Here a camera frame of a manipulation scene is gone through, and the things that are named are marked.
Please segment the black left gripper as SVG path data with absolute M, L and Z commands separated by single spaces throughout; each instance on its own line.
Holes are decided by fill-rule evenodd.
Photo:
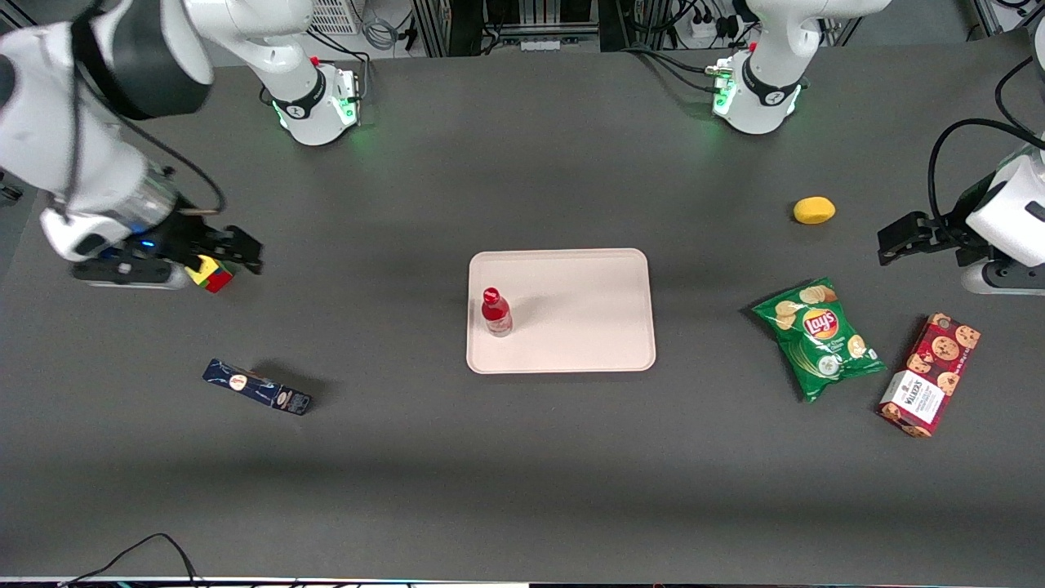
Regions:
M 929 205 L 938 232 L 938 242 L 944 249 L 956 249 L 959 267 L 967 267 L 978 261 L 991 261 L 994 249 L 976 231 L 969 227 L 967 219 L 988 197 L 994 174 L 988 174 L 973 184 L 958 196 L 951 212 L 940 215 L 936 196 L 936 183 L 929 183 Z M 905 256 L 931 253 L 933 220 L 925 212 L 908 212 L 878 231 L 878 264 L 890 265 Z

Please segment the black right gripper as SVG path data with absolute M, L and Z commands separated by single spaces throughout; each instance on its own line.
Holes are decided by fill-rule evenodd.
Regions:
M 202 267 L 199 256 L 214 258 L 220 269 L 230 273 L 247 271 L 261 275 L 261 242 L 247 234 L 242 228 L 228 225 L 213 229 L 201 216 L 187 216 L 175 211 L 166 220 L 145 232 L 131 234 L 114 245 L 104 249 L 104 258 L 140 256 L 161 258 L 190 269 Z

